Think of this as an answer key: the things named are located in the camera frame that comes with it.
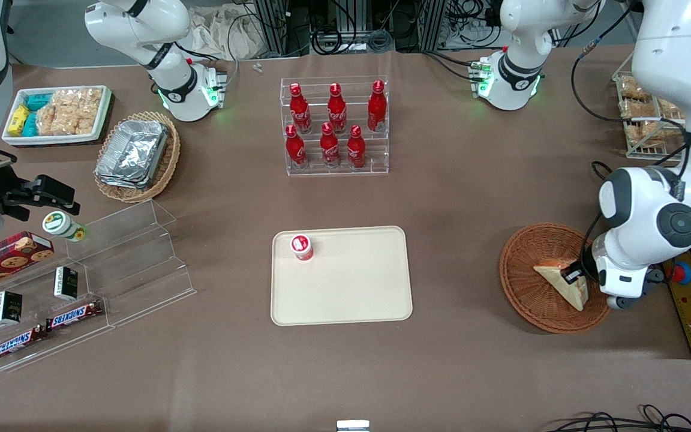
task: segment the brown tabletop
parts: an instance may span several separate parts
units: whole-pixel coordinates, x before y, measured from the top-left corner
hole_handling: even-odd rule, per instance
[[[599,47],[578,85],[614,114],[607,83],[631,46]],[[482,52],[460,54],[477,58]],[[650,403],[691,418],[691,361],[666,288],[587,334],[543,333],[523,320],[497,276],[501,247],[526,224],[584,232],[597,212],[589,163],[622,156],[619,125],[574,101],[557,49],[524,109],[499,112],[422,55],[344,55],[242,63],[226,107],[176,123],[183,152],[157,199],[179,219],[176,254],[194,296],[10,374],[0,373],[0,430],[543,430],[581,411],[638,418]],[[281,77],[389,73],[391,173],[286,176]],[[163,110],[140,67],[16,67],[18,88],[104,84],[112,123]],[[124,208],[92,169],[98,146],[16,151],[17,174],[76,188],[80,221]],[[3,238],[40,232],[6,221]],[[408,320],[288,326],[269,318],[271,239],[280,230],[396,224],[407,235]]]

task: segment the cookie box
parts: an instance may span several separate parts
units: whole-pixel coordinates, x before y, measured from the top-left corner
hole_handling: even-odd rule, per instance
[[[54,253],[49,240],[30,232],[20,232],[0,241],[0,281]]]

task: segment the round wicker basket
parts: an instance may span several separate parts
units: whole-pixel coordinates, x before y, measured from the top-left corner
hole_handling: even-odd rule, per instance
[[[533,325],[551,333],[582,333],[609,314],[606,296],[587,279],[588,301],[578,311],[532,268],[540,260],[575,257],[583,235],[561,224],[535,224],[508,239],[500,256],[500,281],[516,311]]]
[[[178,137],[178,131],[175,129],[175,125],[172,121],[167,118],[167,116],[160,114],[158,112],[140,112],[137,114],[132,114],[127,117],[126,120],[142,120],[142,121],[159,121],[160,123],[167,126],[169,133],[167,135],[167,142],[165,144],[164,152],[162,152],[161,159],[159,159],[159,166],[156,170],[156,175],[154,175],[154,183],[145,189],[132,189],[132,188],[120,188],[118,186],[111,186],[101,182],[97,177],[95,178],[95,183],[98,184],[98,188],[103,192],[103,194],[111,199],[117,199],[121,202],[126,202],[129,204],[134,204],[137,202],[143,202],[144,200],[153,199],[153,197],[159,195],[167,183],[170,182],[172,175],[175,174],[175,166],[178,164],[178,157],[181,155],[181,139]],[[121,125],[120,121],[116,126],[106,136],[103,142],[103,147],[101,147],[100,154],[98,155],[98,161],[103,156],[108,147],[108,142],[113,136],[113,132]]]

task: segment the teal package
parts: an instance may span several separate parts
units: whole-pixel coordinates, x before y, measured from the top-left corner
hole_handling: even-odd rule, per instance
[[[39,110],[41,107],[50,103],[52,95],[50,93],[42,93],[41,95],[30,95],[25,100],[25,107],[28,110]]]
[[[38,135],[39,135],[39,130],[36,128],[36,113],[32,112],[31,114],[28,115],[28,118],[25,120],[25,125],[23,125],[22,136],[24,136],[24,137],[36,137]]]

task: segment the coca-cola bottle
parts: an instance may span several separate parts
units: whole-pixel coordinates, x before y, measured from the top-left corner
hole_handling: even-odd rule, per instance
[[[301,134],[308,134],[311,131],[311,110],[308,101],[302,95],[300,84],[293,82],[290,84],[290,110],[293,113],[293,121]]]
[[[319,140],[322,146],[322,157],[324,164],[331,169],[336,169],[340,165],[340,153],[338,153],[338,138],[334,135],[332,123],[325,121],[322,125],[322,139]]]
[[[359,125],[351,126],[351,137],[348,139],[348,162],[354,169],[364,167],[366,145],[362,138],[362,129]]]
[[[369,97],[367,104],[367,127],[370,131],[386,131],[386,111],[389,103],[386,101],[384,90],[386,90],[386,83],[381,80],[378,79],[372,83],[372,96]]]
[[[297,134],[295,125],[288,125],[284,132],[287,135],[287,153],[293,169],[302,170],[308,167],[308,156],[305,155],[305,145]]]
[[[346,131],[346,101],[340,94],[340,84],[337,82],[329,85],[329,102],[327,103],[329,121],[335,134],[342,134]]]

